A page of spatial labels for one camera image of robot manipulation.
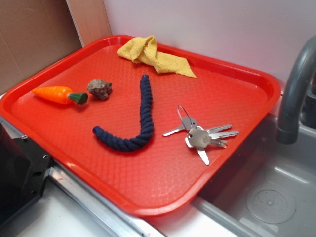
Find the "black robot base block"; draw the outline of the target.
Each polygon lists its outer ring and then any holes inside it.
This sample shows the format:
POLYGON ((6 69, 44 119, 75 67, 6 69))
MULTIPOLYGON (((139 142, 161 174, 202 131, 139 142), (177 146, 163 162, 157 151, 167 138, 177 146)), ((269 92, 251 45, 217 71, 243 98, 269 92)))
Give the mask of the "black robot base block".
POLYGON ((31 138, 11 138, 0 127, 0 226, 43 195, 52 157, 31 138))

